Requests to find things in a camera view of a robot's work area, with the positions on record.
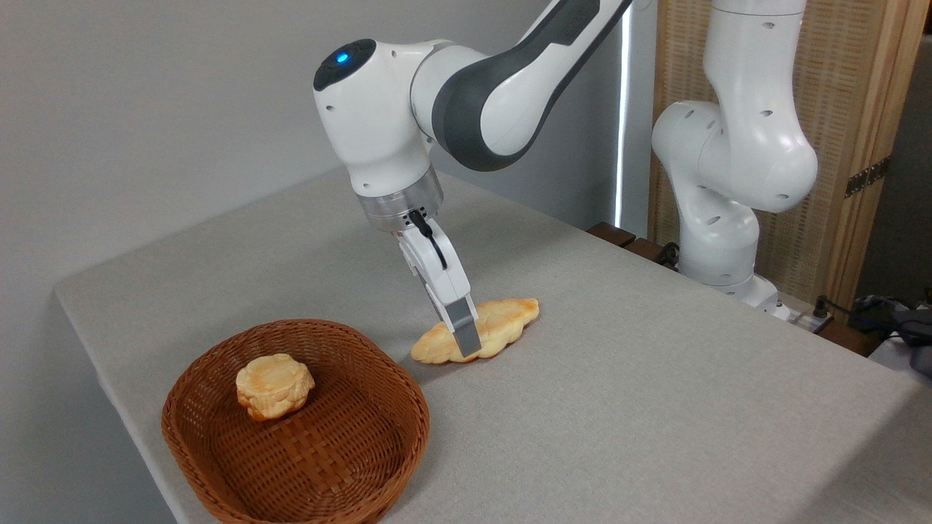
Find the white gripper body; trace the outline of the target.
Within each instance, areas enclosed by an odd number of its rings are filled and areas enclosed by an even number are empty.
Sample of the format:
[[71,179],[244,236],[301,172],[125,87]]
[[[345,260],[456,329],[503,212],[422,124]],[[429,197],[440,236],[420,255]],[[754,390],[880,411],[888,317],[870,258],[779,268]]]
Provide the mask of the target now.
[[407,219],[408,229],[398,233],[400,249],[428,292],[434,308],[470,294],[462,262],[439,223],[428,218]]

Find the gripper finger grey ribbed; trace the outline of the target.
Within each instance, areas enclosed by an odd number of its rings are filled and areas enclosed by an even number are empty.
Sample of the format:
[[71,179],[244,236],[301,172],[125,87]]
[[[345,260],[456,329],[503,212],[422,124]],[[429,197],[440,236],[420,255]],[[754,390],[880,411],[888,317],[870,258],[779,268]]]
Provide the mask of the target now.
[[482,348],[482,342],[476,325],[478,313],[470,294],[443,306],[441,313],[457,343],[460,360],[475,356]]

